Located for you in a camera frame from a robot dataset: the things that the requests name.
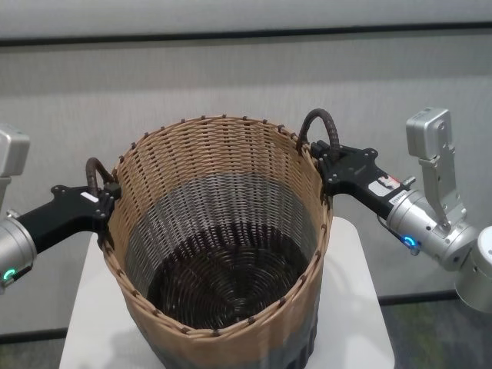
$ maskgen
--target floor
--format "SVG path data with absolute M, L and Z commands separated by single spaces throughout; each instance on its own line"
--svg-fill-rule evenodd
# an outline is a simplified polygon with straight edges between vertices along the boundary
M 397 369 L 492 366 L 492 315 L 460 301 L 385 306 L 382 311 Z M 0 368 L 57 368 L 64 341 L 0 345 Z

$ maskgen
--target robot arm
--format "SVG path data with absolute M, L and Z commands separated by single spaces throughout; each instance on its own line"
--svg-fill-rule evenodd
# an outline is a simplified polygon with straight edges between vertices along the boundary
M 370 208 L 381 225 L 407 246 L 421 251 L 447 271 L 459 271 L 455 287 L 471 307 L 492 313 L 492 228 L 479 231 L 466 221 L 454 174 L 454 146 L 448 110 L 426 108 L 407 122 L 410 155 L 419 158 L 424 193 L 410 188 L 375 164 L 377 152 L 340 146 L 330 159 L 330 146 L 311 144 L 327 195 L 349 194 Z

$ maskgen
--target dark woven basket bottom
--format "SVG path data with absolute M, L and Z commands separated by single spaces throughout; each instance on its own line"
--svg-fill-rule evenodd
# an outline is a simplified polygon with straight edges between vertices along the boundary
M 296 334 L 295 339 L 302 339 L 304 346 L 301 346 L 299 351 L 289 351 L 291 353 L 292 359 L 288 361 L 288 364 L 283 363 L 280 360 L 278 355 L 270 353 L 268 357 L 264 357 L 261 361 L 254 361 L 252 363 L 247 364 L 238 364 L 234 366 L 220 367 L 220 369 L 257 369 L 259 367 L 270 367 L 275 369 L 304 369 L 306 364 L 309 361 L 309 357 L 314 351 L 314 340 L 316 339 L 317 334 L 317 316 L 316 320 L 311 322 L 310 330 L 307 332 L 306 337 L 302 335 Z M 175 357 L 174 355 L 169 354 L 167 351 L 163 351 L 159 347 L 155 346 L 153 343 L 149 341 L 151 349 L 154 351 L 155 355 L 161 361 L 163 365 L 165 365 L 166 369 L 177 369 L 177 368 L 186 368 L 186 369 L 200 369 L 199 367 L 193 365 L 186 360 Z
M 231 239 L 233 244 L 225 241 Z M 285 296 L 307 265 L 299 246 L 277 228 L 222 224 L 187 238 L 167 255 L 147 299 L 187 326 L 221 329 Z

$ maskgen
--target sticker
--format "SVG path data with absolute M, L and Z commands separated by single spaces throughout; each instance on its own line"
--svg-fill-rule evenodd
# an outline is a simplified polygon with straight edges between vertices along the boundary
M 377 196 L 384 197 L 400 187 L 400 182 L 388 175 L 379 177 L 376 181 L 369 184 L 369 189 Z
M 396 196 L 392 197 L 390 199 L 390 204 L 395 205 L 399 200 L 404 197 L 408 193 L 407 190 L 403 190 L 402 192 L 398 193 Z
M 99 202 L 98 198 L 92 196 L 91 194 L 88 194 L 87 192 L 82 192 L 81 195 L 87 198 L 88 200 L 91 200 L 92 202 Z

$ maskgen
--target basket handle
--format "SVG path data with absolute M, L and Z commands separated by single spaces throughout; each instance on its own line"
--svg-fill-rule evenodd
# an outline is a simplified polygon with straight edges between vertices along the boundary
M 101 175 L 104 183 L 114 183 L 116 180 L 106 170 L 105 166 L 97 158 L 90 158 L 85 165 L 85 176 L 87 177 L 87 186 L 89 187 L 89 193 L 92 196 L 98 197 L 98 177 L 97 173 Z
M 311 123 L 316 118 L 321 118 L 323 120 L 324 126 L 328 133 L 328 138 L 330 139 L 330 159 L 332 162 L 335 162 L 340 157 L 340 142 L 338 141 L 337 127 L 335 126 L 330 113 L 328 113 L 324 109 L 314 109 L 306 115 L 306 118 L 302 123 L 301 130 L 299 132 L 299 139 L 296 144 L 296 150 L 301 155 L 302 144 L 308 142 L 308 131 Z

